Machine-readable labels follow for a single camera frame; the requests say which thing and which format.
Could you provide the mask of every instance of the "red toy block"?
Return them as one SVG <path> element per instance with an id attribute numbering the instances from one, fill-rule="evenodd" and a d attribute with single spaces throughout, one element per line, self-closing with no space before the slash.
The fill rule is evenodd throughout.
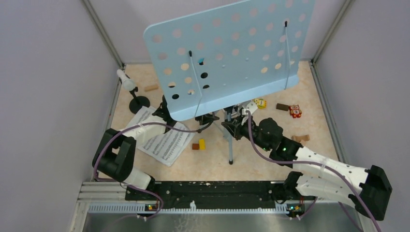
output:
<path id="1" fill-rule="evenodd" d="M 290 114 L 293 118 L 301 117 L 302 111 L 299 108 L 299 105 L 290 105 L 289 106 Z"/>

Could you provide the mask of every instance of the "wooden block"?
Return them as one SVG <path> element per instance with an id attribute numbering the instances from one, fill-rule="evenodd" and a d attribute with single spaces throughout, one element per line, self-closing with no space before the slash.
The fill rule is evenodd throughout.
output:
<path id="1" fill-rule="evenodd" d="M 288 105 L 284 105 L 284 104 L 276 104 L 276 109 L 278 110 L 283 110 L 283 111 L 288 111 L 289 110 L 289 106 Z"/>
<path id="2" fill-rule="evenodd" d="M 199 149 L 205 150 L 205 140 L 204 139 L 199 140 Z"/>
<path id="3" fill-rule="evenodd" d="M 193 150 L 199 150 L 199 144 L 192 144 Z"/>
<path id="4" fill-rule="evenodd" d="M 296 136 L 296 135 L 294 135 L 294 136 L 292 136 L 292 140 L 293 141 L 296 141 L 296 142 L 298 142 L 298 143 L 300 143 L 300 141 L 302 141 L 302 140 L 304 140 L 305 142 L 307 142 L 307 141 L 309 141 L 310 140 L 310 136 L 307 134 L 307 135 L 303 135 L 303 136 Z"/>
<path id="5" fill-rule="evenodd" d="M 150 86 L 146 86 L 146 87 L 144 88 L 144 91 L 145 91 L 145 92 L 149 92 L 149 91 L 156 90 L 156 89 L 158 89 L 158 88 L 159 88 L 159 86 L 158 86 L 157 84 L 155 84 L 155 85 L 150 85 Z"/>

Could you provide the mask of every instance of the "paper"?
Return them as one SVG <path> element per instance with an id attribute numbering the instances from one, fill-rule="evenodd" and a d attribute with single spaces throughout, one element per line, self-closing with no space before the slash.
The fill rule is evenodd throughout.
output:
<path id="1" fill-rule="evenodd" d="M 144 121 L 151 116 L 155 110 L 154 107 L 146 108 L 143 106 L 128 123 L 127 128 Z M 181 130 L 188 130 L 188 128 L 180 122 L 177 122 L 174 127 Z M 165 134 L 151 138 L 144 145 L 137 148 L 169 167 L 187 147 L 194 135 L 194 133 L 170 130 Z"/>

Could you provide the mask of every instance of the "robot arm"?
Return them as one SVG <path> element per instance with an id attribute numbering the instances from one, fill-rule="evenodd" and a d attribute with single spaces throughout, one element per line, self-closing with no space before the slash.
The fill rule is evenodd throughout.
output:
<path id="1" fill-rule="evenodd" d="M 148 122 L 158 122 L 170 127 L 176 124 L 176 121 L 173 120 L 169 114 L 164 96 L 162 97 L 160 107 L 149 118 L 141 122 L 141 124 Z M 155 179 L 133 166 L 135 148 L 144 144 L 152 137 L 169 131 L 169 128 L 164 125 L 141 126 L 120 135 L 110 144 L 106 153 L 101 157 L 97 170 L 118 182 L 125 182 L 140 189 L 149 188 L 149 185 L 154 184 Z M 104 146 L 117 133 L 119 133 L 119 131 L 114 129 L 105 131 L 92 161 L 93 167 Z M 113 149 L 118 149 L 118 153 L 115 154 Z"/>
<path id="2" fill-rule="evenodd" d="M 284 183 L 286 191 L 299 196 L 318 196 L 342 202 L 368 217 L 346 183 L 324 168 L 327 166 L 342 174 L 353 185 L 376 220 L 384 219 L 392 187 L 382 168 L 374 165 L 370 169 L 354 167 L 313 152 L 300 143 L 284 137 L 283 128 L 278 126 L 272 118 L 263 119 L 259 125 L 256 125 L 251 118 L 251 131 L 249 132 L 248 121 L 244 122 L 244 118 L 248 119 L 248 114 L 245 112 L 249 104 L 242 106 L 238 117 L 222 123 L 236 140 L 242 137 L 249 139 L 249 135 L 252 135 L 256 145 L 265 151 L 270 151 L 269 157 L 272 160 L 311 161 L 323 164 L 322 167 L 311 164 L 285 164 L 290 168 L 306 171 L 319 177 L 291 172 Z"/>

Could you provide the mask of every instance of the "black stand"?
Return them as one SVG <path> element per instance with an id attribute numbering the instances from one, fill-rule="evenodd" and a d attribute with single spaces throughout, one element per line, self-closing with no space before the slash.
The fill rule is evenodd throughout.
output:
<path id="1" fill-rule="evenodd" d="M 135 87 L 133 91 L 130 91 L 130 94 L 132 95 L 133 99 L 130 102 L 129 109 L 133 114 L 136 114 L 143 106 L 149 107 L 151 103 L 149 102 L 149 99 L 144 96 L 136 96 L 135 92 L 138 92 L 138 87 Z"/>

